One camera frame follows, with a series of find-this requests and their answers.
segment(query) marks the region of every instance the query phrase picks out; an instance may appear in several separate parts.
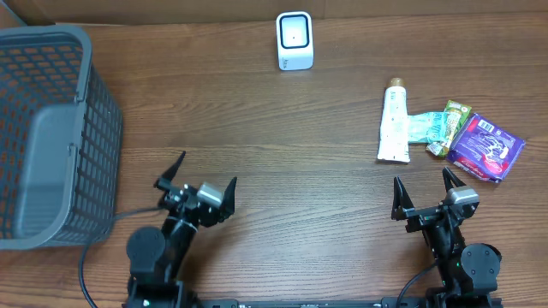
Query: white tube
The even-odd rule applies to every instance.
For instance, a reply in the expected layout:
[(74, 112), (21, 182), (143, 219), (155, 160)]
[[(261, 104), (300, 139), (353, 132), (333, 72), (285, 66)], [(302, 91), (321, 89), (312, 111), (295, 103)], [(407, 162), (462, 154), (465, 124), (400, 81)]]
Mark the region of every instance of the white tube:
[(384, 93), (377, 159), (409, 163), (406, 96), (403, 80), (392, 78)]

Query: wall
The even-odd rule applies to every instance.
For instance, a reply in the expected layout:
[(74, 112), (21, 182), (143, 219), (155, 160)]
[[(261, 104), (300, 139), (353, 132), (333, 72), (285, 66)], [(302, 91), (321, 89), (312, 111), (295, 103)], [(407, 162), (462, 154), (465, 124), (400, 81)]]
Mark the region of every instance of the wall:
[(20, 26), (20, 22), (0, 3), (0, 29)]
[(313, 18), (548, 11), (547, 0), (4, 0), (29, 24), (268, 21), (303, 9)]

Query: snack wrapper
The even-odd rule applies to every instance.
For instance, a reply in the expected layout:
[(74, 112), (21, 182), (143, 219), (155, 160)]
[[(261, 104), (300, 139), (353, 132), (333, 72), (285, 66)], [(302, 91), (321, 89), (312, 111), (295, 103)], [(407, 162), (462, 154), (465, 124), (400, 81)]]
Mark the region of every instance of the snack wrapper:
[(420, 115), (408, 117), (408, 142), (431, 143), (435, 141), (447, 141), (445, 128), (447, 113), (426, 112)]
[(447, 159), (480, 180), (498, 183), (524, 146), (525, 140), (474, 114), (457, 134)]
[(462, 124), (467, 120), (472, 107), (449, 100), (444, 112), (447, 113), (447, 125), (445, 127), (445, 141), (432, 142), (426, 149), (437, 157), (446, 157), (449, 153), (451, 142)]

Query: wooden table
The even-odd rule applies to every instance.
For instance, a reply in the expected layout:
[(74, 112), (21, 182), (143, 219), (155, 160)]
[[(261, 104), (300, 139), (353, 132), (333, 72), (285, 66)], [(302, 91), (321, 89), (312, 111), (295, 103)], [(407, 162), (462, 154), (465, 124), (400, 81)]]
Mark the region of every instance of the wooden table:
[[(407, 81), (409, 114), (448, 99), (527, 140), (500, 185), (453, 170), (481, 197), (467, 243), (503, 253), (507, 307), (548, 296), (548, 14), (438, 15), (314, 22), (312, 69), (277, 68), (273, 22), (88, 27), (94, 63), (122, 107), (119, 211), (155, 205), (152, 183), (188, 151), (176, 183), (224, 187), (236, 213), (201, 229), (182, 276), (203, 299), (379, 299), (431, 261), (422, 235), (390, 219), (400, 175), (418, 207), (444, 197), (449, 163), (410, 148), (379, 163), (384, 87)], [(100, 307), (127, 296), (126, 241), (165, 214), (124, 220), (86, 261)], [(0, 305), (85, 307), (80, 248), (0, 253)], [(409, 294), (439, 285), (432, 272)]]

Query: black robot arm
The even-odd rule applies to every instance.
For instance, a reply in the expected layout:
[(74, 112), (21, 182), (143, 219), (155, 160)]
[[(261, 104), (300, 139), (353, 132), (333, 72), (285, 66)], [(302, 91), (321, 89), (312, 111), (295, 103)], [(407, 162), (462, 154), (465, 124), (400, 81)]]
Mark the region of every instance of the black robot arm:
[(200, 307), (195, 294), (176, 277), (198, 227), (211, 227), (234, 214), (236, 178), (224, 192), (208, 183), (199, 189), (175, 187), (171, 181), (184, 156), (185, 152), (154, 184), (164, 192), (158, 206), (169, 212), (162, 228), (143, 227), (129, 238), (127, 307)]
[(438, 206), (416, 210), (398, 177), (394, 179), (392, 219), (407, 220), (409, 233), (421, 231), (442, 278), (443, 287), (426, 292), (426, 307), (493, 307), (501, 253), (487, 244), (466, 246), (459, 226), (478, 209), (480, 198), (448, 168), (447, 192)]
[(459, 226), (472, 217), (480, 203), (478, 194), (449, 169), (443, 171), (445, 199), (437, 206), (416, 210), (398, 177), (394, 179), (391, 217), (406, 220), (409, 233), (421, 231), (432, 250), (442, 287), (430, 288), (422, 298), (385, 297), (372, 301), (238, 302), (235, 299), (198, 300), (196, 293), (176, 279), (199, 226), (223, 222), (235, 211), (234, 178), (224, 192), (204, 183), (199, 189), (171, 184), (184, 152), (155, 183), (164, 192), (158, 206), (169, 215), (161, 229), (135, 231), (127, 246), (131, 261), (127, 308), (502, 308), (491, 299), (497, 289), (501, 254), (493, 246), (466, 246)]

